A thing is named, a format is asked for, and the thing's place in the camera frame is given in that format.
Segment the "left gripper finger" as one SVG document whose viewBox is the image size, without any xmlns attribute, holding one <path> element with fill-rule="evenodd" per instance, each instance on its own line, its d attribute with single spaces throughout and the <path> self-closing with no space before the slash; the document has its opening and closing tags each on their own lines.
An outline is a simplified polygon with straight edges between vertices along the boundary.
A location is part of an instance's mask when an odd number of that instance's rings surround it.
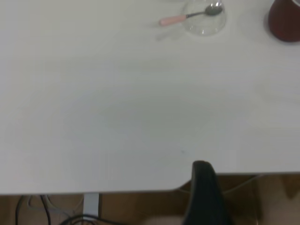
<svg viewBox="0 0 300 225">
<path fill-rule="evenodd" d="M 182 222 L 184 225 L 232 225 L 217 175 L 212 165 L 195 161 L 189 204 Z"/>
</svg>

